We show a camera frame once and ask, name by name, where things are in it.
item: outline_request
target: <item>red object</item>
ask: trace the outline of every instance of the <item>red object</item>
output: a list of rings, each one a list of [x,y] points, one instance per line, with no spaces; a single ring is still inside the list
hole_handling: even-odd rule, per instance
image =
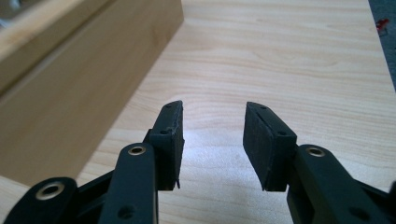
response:
[[[384,30],[384,29],[387,27],[387,24],[388,24],[388,23],[389,23],[389,20],[388,20],[388,19],[382,19],[382,20],[377,21],[377,22],[375,23],[376,30],[377,30],[378,32]]]

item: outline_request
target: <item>light wood tabletop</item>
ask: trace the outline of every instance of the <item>light wood tabletop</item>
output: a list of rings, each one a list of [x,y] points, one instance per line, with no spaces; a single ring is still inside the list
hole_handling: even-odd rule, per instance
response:
[[[182,100],[181,189],[160,192],[160,223],[291,223],[286,193],[262,191],[242,146],[251,101],[272,108],[298,145],[325,147],[354,178],[389,190],[396,95],[367,1],[182,4],[184,23],[82,170],[80,185],[112,170],[161,107]],[[0,178],[0,220],[26,190]]]

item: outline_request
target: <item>gray carpet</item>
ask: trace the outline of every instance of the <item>gray carpet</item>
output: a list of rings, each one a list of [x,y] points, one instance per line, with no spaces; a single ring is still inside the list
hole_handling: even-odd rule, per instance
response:
[[[369,0],[375,21],[387,18],[388,34],[381,35],[381,45],[396,90],[396,1],[395,0]]]

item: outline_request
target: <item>wooden table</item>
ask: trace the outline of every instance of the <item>wooden table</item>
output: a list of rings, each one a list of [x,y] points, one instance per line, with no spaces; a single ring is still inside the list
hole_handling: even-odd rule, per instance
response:
[[[396,97],[367,1],[184,0],[185,21],[81,172],[86,183],[184,102],[181,189],[161,223],[290,223],[242,147],[245,107],[271,107],[298,144],[326,147],[354,178],[396,179]],[[0,178],[1,219],[27,190]]]

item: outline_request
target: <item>dark floor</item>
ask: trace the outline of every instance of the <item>dark floor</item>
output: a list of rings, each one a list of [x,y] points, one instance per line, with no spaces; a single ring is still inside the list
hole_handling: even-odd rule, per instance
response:
[[[396,90],[396,1],[369,0],[369,3],[375,21],[389,19],[387,31],[380,33],[380,40]]]

